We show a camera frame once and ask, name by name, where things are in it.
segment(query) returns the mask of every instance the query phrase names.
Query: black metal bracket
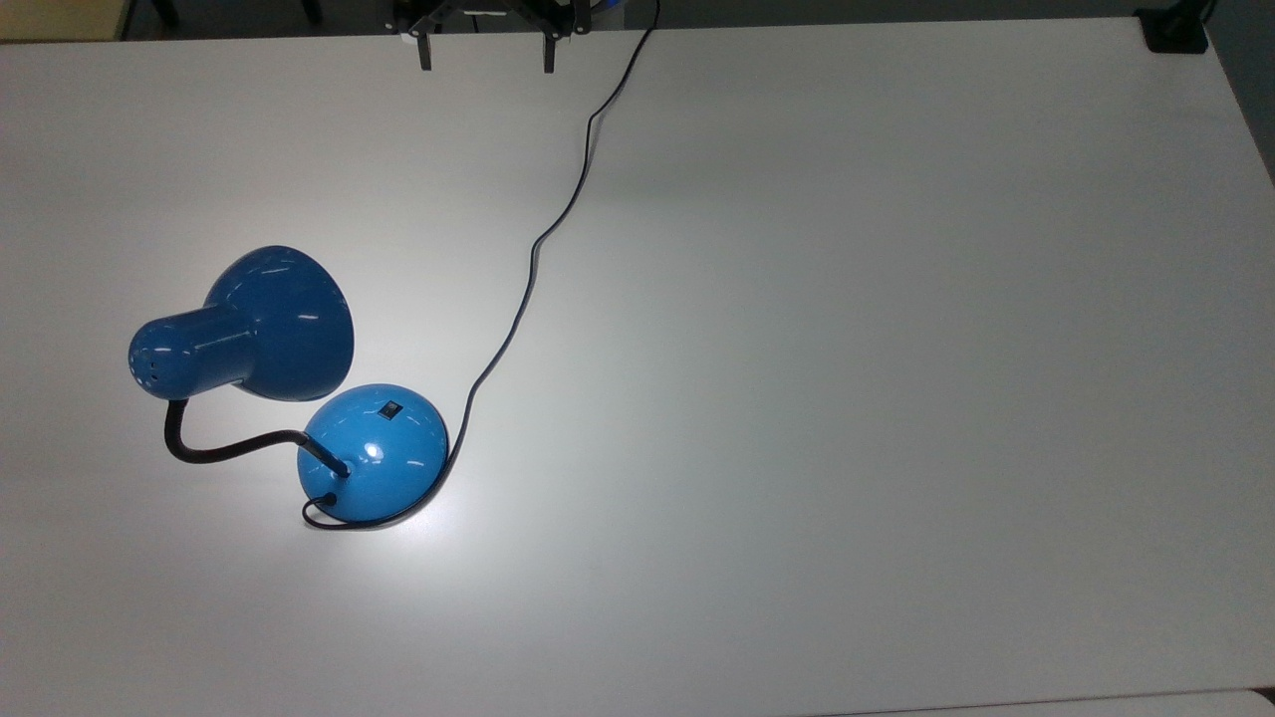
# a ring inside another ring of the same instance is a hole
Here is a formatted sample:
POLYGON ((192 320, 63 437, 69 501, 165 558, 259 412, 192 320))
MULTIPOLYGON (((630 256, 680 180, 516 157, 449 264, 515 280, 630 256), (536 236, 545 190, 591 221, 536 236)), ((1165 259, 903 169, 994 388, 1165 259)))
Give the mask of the black metal bracket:
POLYGON ((1142 38, 1151 52, 1170 55, 1204 55, 1209 36, 1204 32, 1207 14, 1215 0, 1181 0, 1167 10, 1137 10, 1142 38))
POLYGON ((301 9, 306 11, 306 19, 316 26, 323 22, 323 5, 319 0, 301 0, 301 9))
POLYGON ((416 38, 421 69, 430 70, 430 34, 459 11, 513 11, 544 36, 544 71, 553 71, 557 41, 571 34, 588 34, 593 29, 589 0, 571 0, 558 5, 555 0, 393 0, 393 14, 385 18, 385 29, 416 38))

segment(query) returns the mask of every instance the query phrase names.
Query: black cable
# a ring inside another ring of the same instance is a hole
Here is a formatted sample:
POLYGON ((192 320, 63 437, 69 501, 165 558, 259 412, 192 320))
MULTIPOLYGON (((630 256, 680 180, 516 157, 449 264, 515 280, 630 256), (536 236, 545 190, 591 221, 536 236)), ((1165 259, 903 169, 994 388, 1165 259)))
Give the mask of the black cable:
POLYGON ((1205 694, 1233 694, 1255 691, 1262 697, 1269 688, 1205 688, 1197 690, 1163 690, 1144 693, 1104 694, 1094 697, 1062 697, 1046 699, 1020 699, 1015 702, 986 702, 978 704, 954 704, 950 707, 899 707, 895 709, 870 709, 866 712, 819 712, 801 717, 878 717, 882 714, 915 714, 918 712, 951 712, 956 709, 994 709, 997 707, 1033 707, 1037 704, 1074 704, 1085 702, 1114 702, 1117 699, 1155 699, 1163 697, 1195 697, 1205 694))
POLYGON ((518 311, 514 313, 514 320, 509 327, 509 333, 505 334, 505 341, 500 343, 500 348, 496 350, 496 355, 492 356, 490 362, 487 362, 487 367, 483 369, 481 374, 478 374, 478 378, 474 380, 473 385, 469 387, 469 395, 465 398, 465 410, 460 417, 460 430, 456 431, 456 443, 453 444, 451 452, 448 454, 448 459, 442 463, 442 468, 439 471, 437 480, 435 480, 430 490, 426 491, 426 494, 422 495, 419 499, 417 499, 417 501, 413 503, 411 506, 394 515, 377 521, 320 523, 314 518, 311 518, 309 513, 310 506, 317 505, 320 500, 319 499, 310 500, 301 508, 301 517, 305 518, 306 523, 310 523, 311 526, 316 528, 323 528, 325 531, 343 531, 343 529, 371 528, 375 526, 381 526, 400 515, 411 513, 412 510, 417 509, 421 505, 427 504, 433 498, 433 495, 437 494, 439 489, 442 487, 442 482, 446 481, 448 476, 451 473, 451 467, 455 466, 456 458, 460 457, 460 448, 465 443, 465 434, 469 432, 469 416, 473 412, 474 397, 478 395, 478 389, 482 387, 483 381, 487 380, 487 376, 490 376, 491 373, 496 370, 496 365, 500 364, 500 360, 505 357, 505 351, 507 351, 510 343, 514 342, 514 334, 518 333, 518 327, 523 323, 523 315, 527 314, 527 306, 532 301, 532 291, 536 288, 536 277, 539 272, 541 248, 544 245, 544 240, 552 236, 553 232, 557 231, 560 226, 562 226, 562 222, 566 221, 567 214, 570 214, 571 209, 575 208, 576 200, 580 199, 580 193, 584 191, 584 180, 589 177, 589 167, 593 165, 593 153, 597 149, 597 140, 594 138, 594 121, 606 115, 607 110, 609 110, 611 106, 615 105, 616 100, 620 97, 620 93, 623 92, 625 85, 629 84, 629 77, 632 75, 634 66, 638 64, 638 56, 641 55, 641 48, 646 46, 646 40, 650 38, 650 33, 654 32, 655 28, 659 26, 659 13, 660 13, 660 3, 659 0, 655 0, 655 17, 652 19, 650 27, 648 27, 646 31, 643 32, 641 40, 638 41, 638 47, 634 47, 632 55, 629 57, 629 65, 625 66, 625 74, 620 77, 620 82, 616 84, 616 88, 611 91, 611 94, 607 97, 607 101, 603 102, 601 106, 598 106, 598 108, 594 110, 592 115, 589 115, 589 121, 585 122, 584 161, 580 165, 580 177, 575 181, 575 189, 571 191, 571 198, 567 200, 566 207, 564 207, 562 212, 557 216, 556 219, 553 219, 553 223, 550 225, 550 228, 544 230, 544 232, 541 233, 541 236, 536 237, 536 241, 532 242, 530 260, 527 273, 527 288, 523 291, 523 300, 518 304, 518 311))

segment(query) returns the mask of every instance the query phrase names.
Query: lamp head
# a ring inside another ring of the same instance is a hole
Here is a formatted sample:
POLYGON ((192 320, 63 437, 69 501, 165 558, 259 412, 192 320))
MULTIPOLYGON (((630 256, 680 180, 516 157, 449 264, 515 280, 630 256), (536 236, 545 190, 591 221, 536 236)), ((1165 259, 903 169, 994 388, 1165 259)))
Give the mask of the lamp head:
POLYGON ((231 264, 201 309, 142 327, 129 370, 166 401, 228 383, 312 401, 346 380, 353 357, 354 324, 337 282, 301 251, 266 246, 231 264))

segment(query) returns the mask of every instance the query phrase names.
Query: black flexible arm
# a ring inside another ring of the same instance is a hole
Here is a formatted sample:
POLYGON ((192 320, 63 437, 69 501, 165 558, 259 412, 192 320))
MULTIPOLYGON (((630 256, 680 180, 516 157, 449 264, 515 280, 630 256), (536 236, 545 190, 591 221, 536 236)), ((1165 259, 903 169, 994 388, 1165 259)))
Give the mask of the black flexible arm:
POLYGON ((181 441, 181 420, 186 415, 187 402, 189 399, 185 398, 181 401, 170 401, 168 416, 163 422, 163 443, 168 447, 168 453, 172 453, 178 461, 186 463, 219 463, 270 445, 295 443, 317 458, 320 463, 328 466, 332 472, 343 478, 349 477, 349 467, 303 431, 272 431, 209 450, 189 448, 181 441))

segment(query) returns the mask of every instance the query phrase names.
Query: power cord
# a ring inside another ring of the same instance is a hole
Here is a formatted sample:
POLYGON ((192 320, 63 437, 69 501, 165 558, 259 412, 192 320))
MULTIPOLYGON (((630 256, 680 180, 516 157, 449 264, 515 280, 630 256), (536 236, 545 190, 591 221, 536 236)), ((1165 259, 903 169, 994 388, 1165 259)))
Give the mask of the power cord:
POLYGON ((527 273, 527 288, 523 291, 523 300, 518 305, 518 311, 514 313, 514 322, 509 327, 509 333, 505 334, 505 341, 501 342, 500 348, 496 350, 496 355, 492 356, 491 361, 487 364, 487 367, 483 369, 481 374, 478 374, 478 378, 469 388, 469 395, 465 398, 465 410, 460 418, 460 430, 456 431, 456 443, 453 444, 451 452, 448 454, 448 459, 442 463, 442 468, 439 471, 437 480, 433 481, 433 485, 430 486, 430 490, 426 491, 425 495, 417 499, 416 503, 409 505, 402 513, 397 513, 388 518, 381 518, 376 521, 352 521, 344 523, 321 523, 319 521, 315 521, 314 518, 310 517, 311 505, 334 505, 337 503, 337 496, 334 494, 332 492, 324 494, 320 498, 315 498, 312 500, 306 501, 306 504, 301 508, 301 517, 305 518, 306 523, 324 531, 349 531, 349 529, 372 528, 376 526, 382 526, 418 509, 422 505, 426 505, 427 503, 430 503, 430 500, 433 499, 435 494, 439 492, 439 489, 442 487, 442 484, 448 480, 448 476, 451 473, 451 468, 456 463, 456 458, 460 457, 460 448, 464 445, 465 435, 469 432, 469 416, 473 412, 474 397, 478 395, 478 389, 482 387, 483 381, 487 380, 487 376, 490 376, 491 373, 496 370, 496 365, 500 364, 500 360, 505 357, 505 352, 509 350, 510 343, 514 342, 514 336, 518 333, 518 327, 523 323, 523 315, 527 314, 527 306, 532 301, 532 291, 536 288, 536 277, 539 272, 541 248, 544 245, 544 241, 550 236, 552 236, 553 232, 557 231, 560 226, 562 226, 562 222, 566 221, 567 214, 570 214, 571 209, 575 208, 576 200, 580 199, 580 193, 584 191, 584 181, 589 177, 589 168, 593 166, 593 154, 594 151, 597 149, 597 138, 594 137, 594 129, 595 129, 594 122, 597 122, 597 120, 602 119, 607 114, 611 106, 615 105, 616 100, 620 97, 620 93, 623 92, 625 85, 629 84, 629 77, 632 75, 634 66, 638 64, 638 56, 641 55, 643 47, 646 46, 646 41, 650 38, 650 33, 655 32, 655 28, 659 26, 660 9, 662 9, 660 0, 655 0, 655 17, 652 19, 650 27, 648 27, 645 32, 643 32, 641 40, 638 41, 638 46, 634 47, 632 55, 629 57, 629 65, 625 66, 625 74, 620 77, 620 82, 616 84, 616 88, 611 91, 611 94, 607 97, 607 101, 603 102, 601 106, 598 106, 598 108, 594 110, 592 115, 589 115, 589 121, 585 124, 585 130, 584 130, 584 161, 580 165, 580 179, 576 180, 575 189, 571 191, 571 198, 567 200, 566 207, 562 208, 562 213, 560 213, 557 218, 553 219, 553 223, 550 225, 550 228, 544 230, 544 232, 541 233, 541 236, 536 237, 536 241, 532 242, 529 269, 527 273))

